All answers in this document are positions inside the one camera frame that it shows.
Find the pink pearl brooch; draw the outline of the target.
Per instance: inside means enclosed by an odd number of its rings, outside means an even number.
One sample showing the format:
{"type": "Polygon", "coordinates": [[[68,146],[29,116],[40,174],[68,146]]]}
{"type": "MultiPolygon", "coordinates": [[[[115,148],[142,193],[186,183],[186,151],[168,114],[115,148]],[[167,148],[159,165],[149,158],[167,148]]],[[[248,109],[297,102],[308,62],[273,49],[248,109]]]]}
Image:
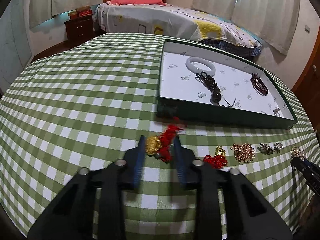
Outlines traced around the pink pearl brooch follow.
{"type": "Polygon", "coordinates": [[[292,159],[297,158],[301,161],[304,161],[304,159],[306,158],[306,153],[304,150],[301,150],[297,146],[293,146],[291,150],[291,158],[292,159]]]}

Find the silver rhinestone brooch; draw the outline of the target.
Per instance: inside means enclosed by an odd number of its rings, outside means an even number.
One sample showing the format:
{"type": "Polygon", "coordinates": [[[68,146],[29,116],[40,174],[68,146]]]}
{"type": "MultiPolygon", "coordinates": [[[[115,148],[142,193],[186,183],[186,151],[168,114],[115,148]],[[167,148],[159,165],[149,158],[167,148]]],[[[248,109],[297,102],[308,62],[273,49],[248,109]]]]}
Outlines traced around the silver rhinestone brooch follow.
{"type": "Polygon", "coordinates": [[[271,155],[275,152],[275,149],[272,148],[270,145],[268,144],[264,144],[264,143],[260,143],[260,146],[257,147],[257,149],[262,153],[262,154],[266,154],[266,155],[271,155]]]}

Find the red bead gold charm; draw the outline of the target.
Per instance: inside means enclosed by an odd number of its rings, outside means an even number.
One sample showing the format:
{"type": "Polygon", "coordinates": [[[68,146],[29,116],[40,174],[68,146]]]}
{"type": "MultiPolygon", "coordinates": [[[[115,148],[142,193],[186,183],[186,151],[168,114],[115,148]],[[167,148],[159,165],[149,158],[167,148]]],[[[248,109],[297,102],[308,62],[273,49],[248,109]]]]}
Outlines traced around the red bead gold charm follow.
{"type": "Polygon", "coordinates": [[[203,159],[203,162],[209,164],[213,169],[220,170],[228,165],[226,151],[222,148],[222,146],[217,146],[215,154],[213,156],[206,155],[203,159]]]}

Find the gold chain jewelry pile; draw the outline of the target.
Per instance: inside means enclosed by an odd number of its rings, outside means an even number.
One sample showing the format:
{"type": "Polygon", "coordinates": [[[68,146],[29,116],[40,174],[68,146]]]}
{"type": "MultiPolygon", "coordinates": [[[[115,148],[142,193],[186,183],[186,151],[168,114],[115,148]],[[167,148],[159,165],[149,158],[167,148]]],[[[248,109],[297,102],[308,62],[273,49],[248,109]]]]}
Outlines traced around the gold chain jewelry pile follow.
{"type": "Polygon", "coordinates": [[[250,144],[233,144],[231,150],[238,163],[250,163],[255,158],[255,151],[250,144]]]}

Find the red cord gold pendant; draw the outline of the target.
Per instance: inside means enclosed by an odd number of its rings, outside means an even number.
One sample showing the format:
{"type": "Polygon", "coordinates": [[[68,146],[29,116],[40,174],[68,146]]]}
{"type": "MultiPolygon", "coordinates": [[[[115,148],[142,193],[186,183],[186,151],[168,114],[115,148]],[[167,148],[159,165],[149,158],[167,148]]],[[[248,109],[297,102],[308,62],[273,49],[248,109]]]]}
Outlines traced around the red cord gold pendant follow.
{"type": "Polygon", "coordinates": [[[179,132],[184,130],[184,126],[177,124],[169,124],[167,129],[158,136],[151,136],[146,139],[145,152],[148,156],[154,156],[164,163],[172,160],[170,146],[174,138],[179,132]]]}

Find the pale jade bangle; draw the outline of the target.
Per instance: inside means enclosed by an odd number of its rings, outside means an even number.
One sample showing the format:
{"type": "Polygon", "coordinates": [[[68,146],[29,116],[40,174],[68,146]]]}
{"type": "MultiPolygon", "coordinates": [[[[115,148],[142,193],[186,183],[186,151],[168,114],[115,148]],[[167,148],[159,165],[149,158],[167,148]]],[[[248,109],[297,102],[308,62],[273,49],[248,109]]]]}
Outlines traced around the pale jade bangle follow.
{"type": "Polygon", "coordinates": [[[185,66],[189,71],[191,71],[194,74],[201,74],[202,72],[205,72],[210,76],[214,76],[216,72],[216,68],[213,63],[200,57],[189,57],[186,60],[185,66]],[[198,67],[196,64],[206,66],[206,69],[202,69],[198,67]]]}

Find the small silver earring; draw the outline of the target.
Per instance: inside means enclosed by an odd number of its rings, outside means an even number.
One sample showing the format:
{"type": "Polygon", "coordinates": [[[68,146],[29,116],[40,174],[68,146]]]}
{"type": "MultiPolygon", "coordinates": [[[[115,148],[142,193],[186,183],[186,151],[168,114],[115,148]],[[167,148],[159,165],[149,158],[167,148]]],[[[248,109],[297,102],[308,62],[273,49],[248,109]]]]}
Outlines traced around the small silver earring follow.
{"type": "Polygon", "coordinates": [[[280,151],[282,150],[284,148],[284,146],[281,144],[281,143],[279,143],[279,142],[276,142],[275,144],[274,144],[274,151],[275,152],[277,152],[277,153],[280,153],[280,151]]]}

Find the brown wooden door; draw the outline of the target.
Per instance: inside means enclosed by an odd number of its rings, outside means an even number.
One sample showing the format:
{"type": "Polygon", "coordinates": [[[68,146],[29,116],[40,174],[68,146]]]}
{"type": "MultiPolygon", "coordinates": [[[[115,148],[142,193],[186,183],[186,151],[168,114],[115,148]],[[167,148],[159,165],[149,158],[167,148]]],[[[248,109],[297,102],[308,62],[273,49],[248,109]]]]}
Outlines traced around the brown wooden door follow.
{"type": "Polygon", "coordinates": [[[304,108],[319,94],[319,31],[310,58],[291,90],[304,108]]]}

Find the green checkered tablecloth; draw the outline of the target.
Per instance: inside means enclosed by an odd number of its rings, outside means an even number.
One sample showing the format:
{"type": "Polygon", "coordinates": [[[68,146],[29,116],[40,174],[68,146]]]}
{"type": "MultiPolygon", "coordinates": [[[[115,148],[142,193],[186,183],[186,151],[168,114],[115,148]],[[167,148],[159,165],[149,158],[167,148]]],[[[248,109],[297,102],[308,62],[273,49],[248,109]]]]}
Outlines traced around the green checkered tablecloth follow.
{"type": "MultiPolygon", "coordinates": [[[[148,34],[105,34],[74,49],[37,60],[1,98],[1,205],[26,236],[55,195],[80,167],[99,170],[137,145],[141,135],[162,133],[156,94],[166,38],[148,34]]],[[[184,147],[199,157],[217,146],[228,164],[253,183],[291,228],[310,203],[312,191],[290,164],[298,147],[319,162],[312,124],[291,90],[276,76],[298,119],[289,130],[231,128],[189,123],[184,147]],[[257,153],[239,165],[231,146],[284,145],[279,154],[257,153]]]]}

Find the right white curtain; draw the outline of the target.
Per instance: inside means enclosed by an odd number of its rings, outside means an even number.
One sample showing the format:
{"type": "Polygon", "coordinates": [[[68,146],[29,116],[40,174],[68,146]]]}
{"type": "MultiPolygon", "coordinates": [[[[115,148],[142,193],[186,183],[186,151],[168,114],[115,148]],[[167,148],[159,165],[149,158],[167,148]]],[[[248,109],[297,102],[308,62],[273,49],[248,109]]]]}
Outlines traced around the right white curtain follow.
{"type": "Polygon", "coordinates": [[[193,0],[191,7],[230,20],[287,55],[300,0],[193,0]]]}

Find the bed with patterned sheet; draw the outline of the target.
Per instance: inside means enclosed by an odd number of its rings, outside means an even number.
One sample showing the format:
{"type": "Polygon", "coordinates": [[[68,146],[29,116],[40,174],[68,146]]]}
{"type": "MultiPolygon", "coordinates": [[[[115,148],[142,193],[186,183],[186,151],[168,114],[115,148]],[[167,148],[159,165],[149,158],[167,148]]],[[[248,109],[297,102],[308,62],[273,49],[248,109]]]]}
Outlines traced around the bed with patterned sheet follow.
{"type": "Polygon", "coordinates": [[[204,12],[172,5],[97,6],[94,23],[107,33],[145,33],[200,42],[243,58],[258,56],[262,44],[248,31],[204,12]]]}

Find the dark wooden nightstand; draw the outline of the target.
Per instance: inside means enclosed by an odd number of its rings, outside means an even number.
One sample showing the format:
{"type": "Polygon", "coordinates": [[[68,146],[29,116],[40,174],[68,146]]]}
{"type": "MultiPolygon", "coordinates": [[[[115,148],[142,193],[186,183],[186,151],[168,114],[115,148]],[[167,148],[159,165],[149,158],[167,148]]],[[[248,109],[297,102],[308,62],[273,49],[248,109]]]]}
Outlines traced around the dark wooden nightstand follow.
{"type": "Polygon", "coordinates": [[[94,37],[93,15],[81,16],[65,22],[67,41],[70,47],[76,47],[94,37]]]}

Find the red boxes on nightstand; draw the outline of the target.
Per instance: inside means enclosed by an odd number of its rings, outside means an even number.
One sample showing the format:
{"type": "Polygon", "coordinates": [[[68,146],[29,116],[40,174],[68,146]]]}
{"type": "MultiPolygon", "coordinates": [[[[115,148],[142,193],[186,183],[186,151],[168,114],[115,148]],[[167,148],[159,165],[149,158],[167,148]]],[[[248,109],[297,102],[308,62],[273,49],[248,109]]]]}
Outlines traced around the red boxes on nightstand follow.
{"type": "Polygon", "coordinates": [[[82,17],[82,16],[87,16],[92,13],[92,9],[89,5],[84,6],[84,7],[79,7],[76,10],[73,10],[68,13],[68,16],[71,20],[74,20],[76,18],[82,17]]]}

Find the pink pillow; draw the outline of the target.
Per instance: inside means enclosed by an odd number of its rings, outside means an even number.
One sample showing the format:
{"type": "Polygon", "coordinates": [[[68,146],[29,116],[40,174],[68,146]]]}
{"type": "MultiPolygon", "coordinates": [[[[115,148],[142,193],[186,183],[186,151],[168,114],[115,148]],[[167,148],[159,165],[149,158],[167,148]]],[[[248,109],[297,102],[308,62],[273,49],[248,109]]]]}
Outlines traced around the pink pillow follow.
{"type": "Polygon", "coordinates": [[[162,0],[110,0],[109,5],[166,5],[162,0]]]}

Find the wall light switch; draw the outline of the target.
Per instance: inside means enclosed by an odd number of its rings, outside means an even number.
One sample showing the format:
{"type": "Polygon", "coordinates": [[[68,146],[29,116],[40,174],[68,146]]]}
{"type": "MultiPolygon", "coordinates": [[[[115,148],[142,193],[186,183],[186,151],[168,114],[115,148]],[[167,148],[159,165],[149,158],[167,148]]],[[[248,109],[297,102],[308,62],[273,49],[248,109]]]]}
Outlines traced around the wall light switch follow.
{"type": "Polygon", "coordinates": [[[304,30],[309,34],[311,29],[307,25],[305,25],[304,30]]]}

